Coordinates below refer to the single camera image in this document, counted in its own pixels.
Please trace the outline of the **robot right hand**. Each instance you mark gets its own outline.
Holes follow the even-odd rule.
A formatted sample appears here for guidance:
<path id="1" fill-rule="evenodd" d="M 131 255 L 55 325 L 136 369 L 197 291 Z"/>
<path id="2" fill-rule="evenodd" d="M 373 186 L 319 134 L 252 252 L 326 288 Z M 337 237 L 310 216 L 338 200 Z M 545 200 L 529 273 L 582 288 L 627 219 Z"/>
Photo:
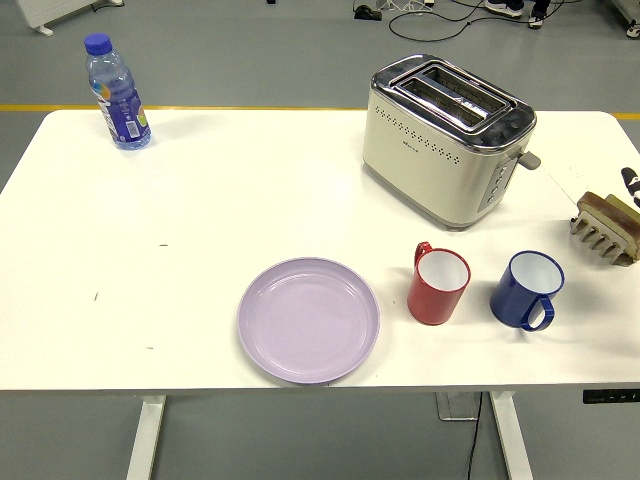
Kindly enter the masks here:
<path id="1" fill-rule="evenodd" d="M 624 167 L 621 169 L 621 176 L 624 181 L 624 185 L 632 197 L 634 204 L 640 207 L 640 178 L 634 169 L 630 167 Z"/>

